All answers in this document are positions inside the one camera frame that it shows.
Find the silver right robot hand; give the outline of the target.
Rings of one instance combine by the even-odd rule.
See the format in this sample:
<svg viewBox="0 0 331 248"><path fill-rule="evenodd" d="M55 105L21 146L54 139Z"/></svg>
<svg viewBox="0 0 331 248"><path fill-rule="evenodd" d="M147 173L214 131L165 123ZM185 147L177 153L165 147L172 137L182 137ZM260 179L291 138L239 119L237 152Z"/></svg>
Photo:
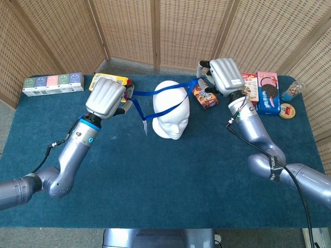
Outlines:
<svg viewBox="0 0 331 248"><path fill-rule="evenodd" d="M208 86L203 80L203 69L207 68L206 79L213 84ZM206 93L221 93L224 97L241 95L245 82L235 63L231 58L218 58L210 61L201 60L197 67L199 87Z"/></svg>

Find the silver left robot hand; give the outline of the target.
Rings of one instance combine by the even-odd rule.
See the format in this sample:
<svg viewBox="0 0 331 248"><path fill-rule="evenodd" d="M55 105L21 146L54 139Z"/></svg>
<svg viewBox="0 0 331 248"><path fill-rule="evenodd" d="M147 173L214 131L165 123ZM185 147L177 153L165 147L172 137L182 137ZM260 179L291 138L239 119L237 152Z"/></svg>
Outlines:
<svg viewBox="0 0 331 248"><path fill-rule="evenodd" d="M86 109L102 120L125 114L132 106L133 91L132 83L122 85L111 79L100 79L85 104Z"/></svg>

